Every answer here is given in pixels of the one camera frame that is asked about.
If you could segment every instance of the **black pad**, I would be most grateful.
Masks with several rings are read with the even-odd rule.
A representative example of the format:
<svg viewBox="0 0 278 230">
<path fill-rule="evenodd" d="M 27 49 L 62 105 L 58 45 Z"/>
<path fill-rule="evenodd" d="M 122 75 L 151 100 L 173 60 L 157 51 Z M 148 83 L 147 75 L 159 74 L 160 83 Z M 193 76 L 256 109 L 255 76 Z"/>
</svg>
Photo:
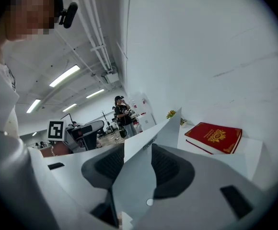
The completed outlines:
<svg viewBox="0 0 278 230">
<path fill-rule="evenodd" d="M 69 5 L 67 13 L 66 13 L 66 17 L 64 18 L 64 21 L 63 21 L 63 27 L 64 28 L 70 28 L 71 27 L 77 9 L 78 9 L 77 3 L 72 2 Z"/>
<path fill-rule="evenodd" d="M 119 227 L 112 190 L 108 190 L 105 202 L 95 207 L 90 214 L 116 228 Z"/>
<path fill-rule="evenodd" d="M 53 164 L 48 165 L 48 168 L 50 170 L 54 170 L 54 169 L 57 169 L 57 168 L 60 168 L 60 167 L 63 167 L 63 166 L 64 166 L 63 163 L 53 163 Z"/>
<path fill-rule="evenodd" d="M 238 219 L 250 213 L 253 207 L 248 203 L 245 197 L 233 185 L 220 188 L 226 201 L 231 206 Z"/>
</svg>

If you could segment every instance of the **floor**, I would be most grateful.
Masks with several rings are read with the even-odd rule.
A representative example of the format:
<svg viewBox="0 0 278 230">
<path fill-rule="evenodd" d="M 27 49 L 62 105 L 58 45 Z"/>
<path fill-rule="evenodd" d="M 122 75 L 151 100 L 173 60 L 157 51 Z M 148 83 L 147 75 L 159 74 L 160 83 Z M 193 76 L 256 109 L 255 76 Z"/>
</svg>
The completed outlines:
<svg viewBox="0 0 278 230">
<path fill-rule="evenodd" d="M 124 143 L 124 140 L 125 140 L 124 138 L 121 138 L 118 129 L 115 129 L 113 134 L 109 133 L 109 134 L 99 138 L 99 141 L 103 147 L 111 145 L 111 144 Z"/>
</svg>

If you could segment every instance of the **fluorescent light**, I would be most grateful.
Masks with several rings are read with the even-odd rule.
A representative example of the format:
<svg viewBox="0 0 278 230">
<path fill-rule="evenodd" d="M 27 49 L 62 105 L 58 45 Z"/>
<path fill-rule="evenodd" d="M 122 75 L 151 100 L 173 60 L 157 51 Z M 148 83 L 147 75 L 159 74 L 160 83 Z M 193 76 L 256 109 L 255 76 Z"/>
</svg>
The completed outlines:
<svg viewBox="0 0 278 230">
<path fill-rule="evenodd" d="M 93 94 L 91 94 L 91 95 L 88 95 L 86 98 L 90 98 L 91 96 L 94 96 L 94 95 L 96 95 L 96 94 L 98 94 L 98 93 L 100 93 L 100 92 L 103 92 L 104 90 L 99 90 L 99 91 L 97 91 L 97 92 L 95 92 L 95 93 L 93 93 Z"/>
<path fill-rule="evenodd" d="M 36 99 L 34 103 L 28 108 L 27 113 L 31 113 L 41 100 Z"/>
<path fill-rule="evenodd" d="M 75 65 L 74 67 L 70 68 L 66 72 L 62 73 L 58 78 L 56 78 L 49 86 L 55 87 L 57 84 L 59 84 L 62 80 L 67 78 L 69 75 L 73 74 L 74 72 L 78 71 L 80 68 Z"/>
<path fill-rule="evenodd" d="M 75 106 L 75 105 L 77 105 L 77 104 L 73 104 L 73 105 L 71 105 L 71 106 L 67 107 L 66 109 L 64 109 L 64 110 L 63 110 L 63 112 L 65 112 L 65 111 L 69 110 L 70 108 L 72 108 L 72 107 L 73 107 L 73 106 Z"/>
</svg>

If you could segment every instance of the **person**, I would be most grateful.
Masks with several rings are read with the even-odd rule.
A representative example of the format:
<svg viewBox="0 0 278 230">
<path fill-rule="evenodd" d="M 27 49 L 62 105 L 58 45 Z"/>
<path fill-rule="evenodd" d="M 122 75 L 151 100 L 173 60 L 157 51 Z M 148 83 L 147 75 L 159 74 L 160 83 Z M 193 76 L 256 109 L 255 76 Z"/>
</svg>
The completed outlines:
<svg viewBox="0 0 278 230">
<path fill-rule="evenodd" d="M 2 50 L 8 42 L 27 40 L 53 28 L 62 9 L 62 0 L 13 0 L 0 18 L 0 130 L 9 136 L 19 138 L 14 109 L 19 95 Z"/>
<path fill-rule="evenodd" d="M 41 148 L 48 147 L 48 145 L 45 142 L 43 142 L 43 141 L 40 141 L 40 146 L 41 146 Z"/>
<path fill-rule="evenodd" d="M 127 132 L 126 138 L 135 136 L 137 132 L 135 130 L 133 121 L 131 120 L 128 112 L 130 106 L 125 102 L 125 100 L 122 99 L 121 96 L 116 96 L 115 102 L 116 102 L 115 114 L 119 120 L 119 123 L 125 128 Z"/>
<path fill-rule="evenodd" d="M 81 124 L 76 123 L 75 121 L 73 121 L 73 126 L 74 126 L 74 128 L 76 128 L 76 127 L 80 127 L 80 126 L 82 126 L 82 125 L 81 125 Z"/>
</svg>

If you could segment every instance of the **ceiling pipe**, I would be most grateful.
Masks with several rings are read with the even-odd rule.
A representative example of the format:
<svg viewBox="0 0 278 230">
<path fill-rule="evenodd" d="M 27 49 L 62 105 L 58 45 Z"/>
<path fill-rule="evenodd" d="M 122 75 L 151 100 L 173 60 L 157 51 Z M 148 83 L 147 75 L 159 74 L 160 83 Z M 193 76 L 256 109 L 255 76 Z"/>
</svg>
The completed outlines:
<svg viewBox="0 0 278 230">
<path fill-rule="evenodd" d="M 103 45 L 105 45 L 104 36 L 103 36 L 102 28 L 101 28 L 99 14 L 97 12 L 97 7 L 96 7 L 95 0 L 92 0 L 92 6 L 93 6 L 94 14 L 95 14 L 95 17 L 96 17 L 97 27 L 98 27 L 100 35 L 101 35 L 101 40 L 102 40 Z M 109 59 L 109 55 L 108 55 L 108 52 L 107 52 L 107 48 L 105 48 L 105 52 L 106 52 L 107 59 L 109 61 L 110 68 L 112 70 L 112 66 L 111 66 L 111 63 L 110 63 L 110 59 Z"/>
<path fill-rule="evenodd" d="M 80 18 L 80 21 L 81 21 L 81 23 L 82 23 L 82 26 L 83 26 L 83 28 L 84 28 L 84 30 L 85 30 L 85 33 L 87 34 L 87 37 L 88 37 L 88 39 L 89 39 L 89 41 L 90 41 L 92 47 L 95 48 L 95 47 L 96 47 L 96 44 L 95 44 L 95 42 L 94 42 L 94 40 L 93 40 L 93 38 L 92 38 L 92 36 L 91 36 L 91 33 L 90 33 L 89 27 L 88 27 L 88 25 L 87 25 L 87 22 L 85 21 L 85 18 L 83 17 L 83 15 L 82 15 L 82 13 L 81 13 L 81 7 L 80 7 L 79 0 L 72 0 L 72 1 L 74 1 L 74 2 L 76 2 L 76 3 L 78 4 L 77 14 L 78 14 L 78 16 L 79 16 L 79 18 Z M 105 63 L 104 63 L 104 61 L 103 61 L 103 59 L 102 59 L 100 53 L 99 53 L 97 50 L 95 50 L 95 53 L 96 53 L 97 57 L 99 58 L 99 60 L 100 60 L 100 62 L 101 62 L 101 64 L 102 64 L 103 68 L 105 69 L 105 71 L 106 71 L 106 72 L 109 72 L 110 69 L 108 69 L 108 67 L 105 65 Z"/>
<path fill-rule="evenodd" d="M 67 42 L 66 39 L 64 39 L 64 37 L 57 31 L 55 30 L 55 34 L 71 49 L 71 52 L 73 52 L 73 54 L 76 56 L 76 58 L 86 67 L 88 68 L 93 74 L 94 71 L 86 64 L 86 62 L 84 62 L 84 60 L 79 56 L 79 54 L 77 54 L 77 52 L 74 50 L 74 48 Z M 97 76 L 95 75 L 95 77 L 99 80 L 99 82 L 101 82 L 103 84 L 103 86 L 105 88 L 107 88 L 108 90 L 110 90 L 106 84 L 103 83 L 103 81 Z"/>
<path fill-rule="evenodd" d="M 100 50 L 101 50 L 101 52 L 102 52 L 102 54 L 103 54 L 103 56 L 106 60 L 108 68 L 110 68 L 110 71 L 112 71 L 111 64 L 109 62 L 109 58 L 108 58 L 108 54 L 107 54 L 107 49 L 105 47 L 105 43 L 103 42 L 104 38 L 102 37 L 103 40 L 101 40 L 99 31 L 98 31 L 98 28 L 100 28 L 100 25 L 98 24 L 98 28 L 97 28 L 96 23 L 95 23 L 95 19 L 94 19 L 94 16 L 93 16 L 93 11 L 91 9 L 91 2 L 90 2 L 90 0 L 83 0 L 83 3 L 84 3 L 84 5 L 86 7 L 86 10 L 88 12 L 88 17 L 90 19 L 90 22 L 91 22 L 94 34 L 96 36 L 97 42 L 100 46 L 101 45 L 104 46 L 104 47 L 101 47 Z M 95 17 L 98 18 L 97 10 L 94 10 L 94 14 L 95 14 Z"/>
<path fill-rule="evenodd" d="M 100 65 L 100 64 L 101 64 L 100 62 L 97 62 L 97 63 L 93 64 L 92 66 Z M 84 69 L 83 71 L 78 71 L 78 72 L 72 74 L 71 76 L 69 76 L 67 78 L 67 80 L 65 80 L 62 84 L 59 85 L 59 87 L 53 88 L 53 90 L 50 93 L 48 93 L 45 97 L 38 97 L 39 99 L 41 99 L 41 102 L 35 110 L 38 111 L 41 108 L 41 106 L 45 105 L 49 100 L 55 100 L 55 99 L 53 99 L 53 97 L 56 94 L 58 94 L 60 91 L 62 91 L 63 89 L 67 88 L 70 82 L 76 81 L 81 76 L 88 74 L 88 72 L 90 72 L 89 69 Z M 63 102 L 59 102 L 59 104 L 66 107 L 65 102 L 66 102 L 66 100 L 64 100 Z"/>
</svg>

